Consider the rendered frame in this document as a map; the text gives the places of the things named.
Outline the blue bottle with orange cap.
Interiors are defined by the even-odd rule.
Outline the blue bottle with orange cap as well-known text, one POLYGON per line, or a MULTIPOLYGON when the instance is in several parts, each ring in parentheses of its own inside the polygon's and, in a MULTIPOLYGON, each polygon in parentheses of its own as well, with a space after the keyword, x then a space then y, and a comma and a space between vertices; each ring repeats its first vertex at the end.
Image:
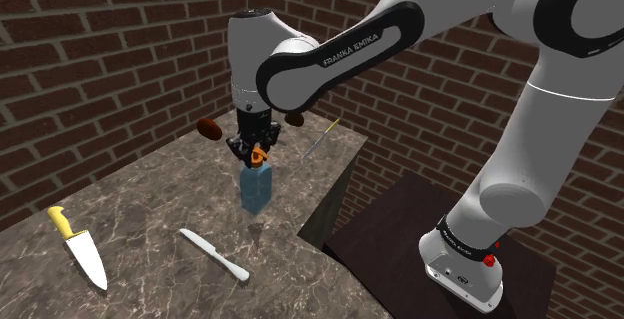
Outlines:
POLYGON ((250 166, 240 173, 241 205, 246 211, 257 215, 271 200, 272 167, 268 154, 259 146, 251 151, 250 166))

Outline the white table knife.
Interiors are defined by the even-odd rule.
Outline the white table knife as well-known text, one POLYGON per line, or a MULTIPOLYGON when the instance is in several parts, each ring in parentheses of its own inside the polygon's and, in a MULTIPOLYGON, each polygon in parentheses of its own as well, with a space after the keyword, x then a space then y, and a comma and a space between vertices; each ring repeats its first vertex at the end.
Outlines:
POLYGON ((215 258, 219 261, 223 266, 225 266, 238 280, 247 281, 250 278, 250 273, 244 268, 236 265, 235 263, 229 261, 224 256, 219 254, 216 251, 216 247, 208 242, 203 237, 199 236, 195 232, 188 230, 186 228, 181 228, 180 232, 188 238, 192 243, 205 251, 209 256, 215 258))

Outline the dark robot stand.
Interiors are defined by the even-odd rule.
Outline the dark robot stand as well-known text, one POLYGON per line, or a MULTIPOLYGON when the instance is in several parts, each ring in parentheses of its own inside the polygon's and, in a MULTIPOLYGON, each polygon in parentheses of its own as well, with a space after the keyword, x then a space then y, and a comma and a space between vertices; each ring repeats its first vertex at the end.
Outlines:
POLYGON ((334 233, 323 250, 348 268, 395 319, 547 319, 556 268, 511 237, 500 238, 501 303, 482 314, 435 284, 418 252, 454 200, 414 172, 334 233))

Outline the thin yellow-handled knife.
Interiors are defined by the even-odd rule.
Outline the thin yellow-handled knife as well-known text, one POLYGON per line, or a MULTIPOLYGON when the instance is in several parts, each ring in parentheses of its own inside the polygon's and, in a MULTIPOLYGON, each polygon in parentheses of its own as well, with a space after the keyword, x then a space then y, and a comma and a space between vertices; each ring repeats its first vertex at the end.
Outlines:
POLYGON ((305 158, 307 158, 309 155, 312 154, 312 152, 318 148, 322 142, 324 141, 325 137, 327 136, 327 134, 340 122, 340 118, 336 119, 323 133, 322 135, 315 141, 315 143, 306 151, 306 153, 301 157, 300 161, 303 161, 305 158))

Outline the yellow-handled chef knife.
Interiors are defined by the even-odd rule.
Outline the yellow-handled chef knife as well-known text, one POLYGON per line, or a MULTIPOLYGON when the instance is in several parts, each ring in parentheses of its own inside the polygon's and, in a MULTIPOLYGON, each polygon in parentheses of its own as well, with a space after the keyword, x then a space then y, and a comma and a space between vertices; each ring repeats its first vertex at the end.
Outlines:
POLYGON ((64 216, 63 207, 52 206, 47 214, 88 279, 99 289, 108 289, 108 279, 95 242, 87 229, 74 232, 64 216))

